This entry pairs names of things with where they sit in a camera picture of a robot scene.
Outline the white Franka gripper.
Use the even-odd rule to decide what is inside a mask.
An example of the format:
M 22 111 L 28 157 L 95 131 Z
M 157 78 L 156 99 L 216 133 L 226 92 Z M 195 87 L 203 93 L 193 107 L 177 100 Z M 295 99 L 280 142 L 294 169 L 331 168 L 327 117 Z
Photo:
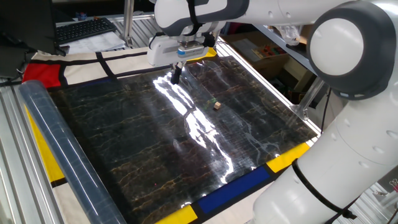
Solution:
M 150 39 L 147 51 L 148 62 L 155 66 L 171 65 L 171 84 L 179 84 L 183 62 L 204 57 L 210 50 L 204 46 L 204 37 L 193 41 L 178 41 L 176 38 L 165 34 L 156 34 Z

